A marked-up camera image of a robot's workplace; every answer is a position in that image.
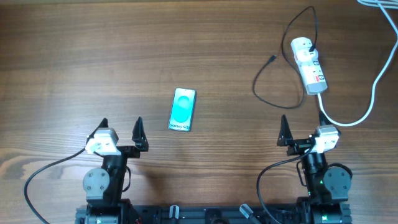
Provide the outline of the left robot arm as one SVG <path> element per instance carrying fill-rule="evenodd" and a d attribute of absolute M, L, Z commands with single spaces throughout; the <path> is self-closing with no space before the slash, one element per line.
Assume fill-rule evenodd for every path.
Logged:
<path fill-rule="evenodd" d="M 77 210 L 75 223 L 141 223 L 142 218 L 129 199 L 123 199 L 125 173 L 131 173 L 128 159 L 140 158 L 149 150 L 143 120 L 139 117 L 132 130 L 133 146 L 118 146 L 118 135 L 105 118 L 87 137 L 85 150 L 103 158 L 100 168 L 89 170 L 83 178 L 87 206 Z"/>

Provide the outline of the white power strip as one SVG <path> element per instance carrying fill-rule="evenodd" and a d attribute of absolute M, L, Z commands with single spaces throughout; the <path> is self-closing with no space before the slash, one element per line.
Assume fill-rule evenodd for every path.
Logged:
<path fill-rule="evenodd" d="M 311 52 L 313 47 L 312 41 L 306 37 L 298 37 L 291 41 L 290 45 L 293 53 L 301 49 L 309 49 Z M 298 66 L 298 69 L 308 95 L 317 95 L 328 88 L 319 60 Z"/>

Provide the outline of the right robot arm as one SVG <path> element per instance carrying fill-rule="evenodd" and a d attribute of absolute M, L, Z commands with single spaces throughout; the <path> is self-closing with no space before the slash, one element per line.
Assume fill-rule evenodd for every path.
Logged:
<path fill-rule="evenodd" d="M 334 149 L 341 132 L 320 113 L 320 125 L 306 139 L 294 139 L 286 115 L 281 116 L 277 145 L 287 147 L 288 156 L 299 156 L 300 183 L 308 196 L 296 202 L 297 223 L 352 223 L 348 192 L 353 173 L 340 163 L 329 164 L 325 153 Z"/>

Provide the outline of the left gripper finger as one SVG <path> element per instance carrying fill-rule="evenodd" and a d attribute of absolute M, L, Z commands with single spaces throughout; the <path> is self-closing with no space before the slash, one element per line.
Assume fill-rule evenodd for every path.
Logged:
<path fill-rule="evenodd" d="M 134 125 L 132 131 L 132 140 L 134 141 L 135 146 L 138 148 L 138 150 L 142 152 L 147 152 L 149 150 L 149 143 L 144 132 L 144 124 L 141 117 L 138 117 Z"/>
<path fill-rule="evenodd" d="M 87 139 L 94 138 L 94 134 L 99 128 L 107 128 L 107 127 L 108 127 L 108 119 L 103 118 L 100 124 L 95 128 L 95 130 L 90 135 L 87 136 Z"/>

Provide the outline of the smartphone with turquoise screen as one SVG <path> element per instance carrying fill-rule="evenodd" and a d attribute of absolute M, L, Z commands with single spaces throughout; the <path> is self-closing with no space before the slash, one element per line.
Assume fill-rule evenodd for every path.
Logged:
<path fill-rule="evenodd" d="M 175 89 L 168 125 L 169 129 L 184 132 L 191 130 L 196 93 L 192 89 Z"/>

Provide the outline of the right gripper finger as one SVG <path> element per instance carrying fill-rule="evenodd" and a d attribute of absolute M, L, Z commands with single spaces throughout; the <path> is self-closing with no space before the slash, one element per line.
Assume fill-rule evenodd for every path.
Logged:
<path fill-rule="evenodd" d="M 319 112 L 319 122 L 320 126 L 318 127 L 319 134 L 326 134 L 326 133 L 336 133 L 341 134 L 341 131 L 337 129 L 334 125 L 332 125 L 331 121 L 326 117 L 324 112 Z"/>
<path fill-rule="evenodd" d="M 280 132 L 277 146 L 290 146 L 294 142 L 286 115 L 281 116 Z"/>

